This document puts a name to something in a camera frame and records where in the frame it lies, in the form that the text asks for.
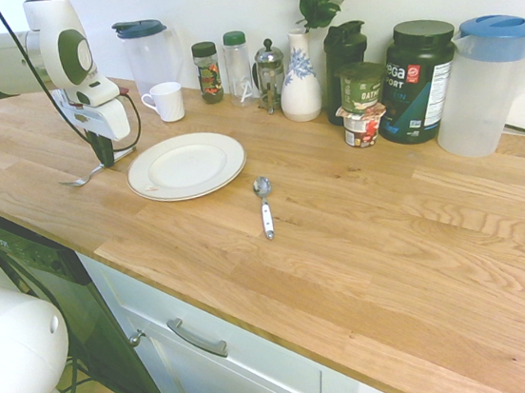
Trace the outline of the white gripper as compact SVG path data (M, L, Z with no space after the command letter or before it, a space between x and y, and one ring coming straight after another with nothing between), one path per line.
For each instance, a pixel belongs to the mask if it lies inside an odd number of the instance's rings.
M87 140L99 163L105 167L112 167L114 147L111 140L122 140L130 133L130 123L123 103L117 98L99 107L76 107L64 102L60 109L73 125L87 130Z

